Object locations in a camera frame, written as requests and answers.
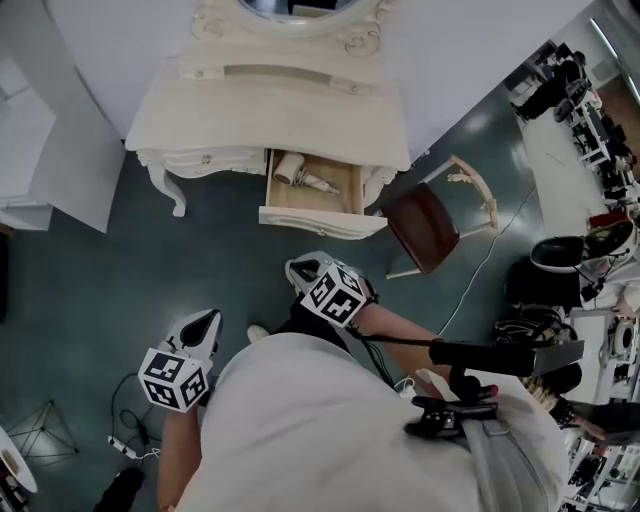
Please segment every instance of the open drawer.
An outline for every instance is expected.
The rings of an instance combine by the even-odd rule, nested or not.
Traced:
[[[359,166],[305,155],[309,174],[331,181],[340,195],[309,187],[291,187],[273,179],[273,171],[284,151],[270,151],[267,198],[259,210],[260,224],[288,226],[313,231],[321,236],[359,240],[387,225],[384,217],[364,214],[362,171]]]

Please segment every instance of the wooden chair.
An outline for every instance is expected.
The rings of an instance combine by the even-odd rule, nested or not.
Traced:
[[[460,233],[446,208],[428,183],[456,166],[461,172],[450,174],[449,182],[470,183],[484,201],[489,220],[477,228]],[[387,279],[413,274],[429,274],[453,251],[462,238],[484,230],[498,229],[498,208],[491,190],[475,169],[458,157],[451,156],[410,192],[382,206],[389,227],[416,265],[413,270],[387,274]]]

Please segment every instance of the white cube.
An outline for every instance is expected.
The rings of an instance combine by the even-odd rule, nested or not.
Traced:
[[[358,275],[332,263],[302,299],[302,305],[333,325],[345,327],[366,301]]]
[[[147,399],[173,411],[187,412],[209,389],[211,361],[200,361],[150,348],[138,378]]]

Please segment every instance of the white floor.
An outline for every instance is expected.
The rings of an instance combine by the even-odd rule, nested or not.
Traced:
[[[578,161],[571,129],[551,110],[521,129],[545,229],[551,236],[586,234],[589,217],[607,209],[598,177]]]

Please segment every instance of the curved table leg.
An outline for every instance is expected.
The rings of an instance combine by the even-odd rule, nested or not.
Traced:
[[[162,167],[162,165],[153,162],[149,162],[147,168],[149,169],[149,177],[154,187],[176,202],[176,206],[173,209],[173,216],[184,217],[187,210],[187,200],[178,185],[171,181],[167,170]]]

